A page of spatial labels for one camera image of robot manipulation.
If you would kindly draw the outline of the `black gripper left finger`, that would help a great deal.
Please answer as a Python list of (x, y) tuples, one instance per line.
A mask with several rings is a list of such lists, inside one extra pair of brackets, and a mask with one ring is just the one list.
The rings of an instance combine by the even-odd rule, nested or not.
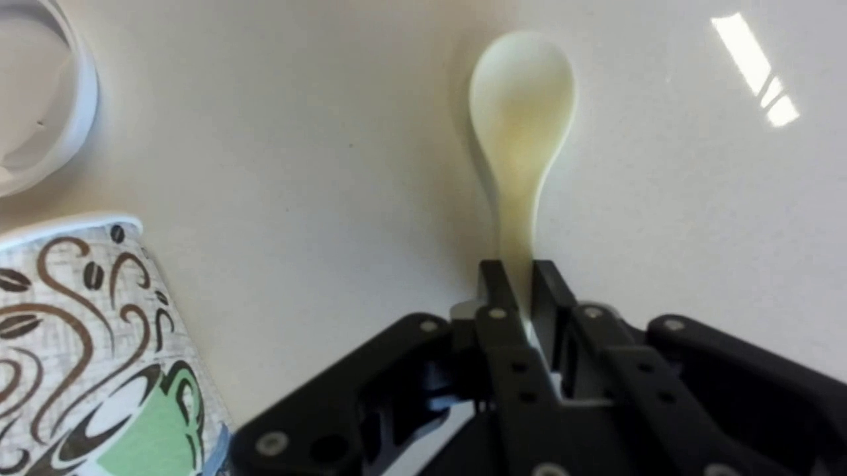
[(519, 476), (520, 437), (548, 390), (504, 266), (483, 259), (479, 287), (471, 317), (404, 314), (244, 423), (232, 474), (384, 476), (469, 406), (471, 422), (420, 476)]

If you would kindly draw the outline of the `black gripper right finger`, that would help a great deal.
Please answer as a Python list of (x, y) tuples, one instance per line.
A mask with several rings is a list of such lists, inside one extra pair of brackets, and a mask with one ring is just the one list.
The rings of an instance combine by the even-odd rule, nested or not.
[(847, 476), (847, 385), (686, 314), (642, 330), (532, 266), (532, 313), (565, 403), (626, 423), (646, 476)]

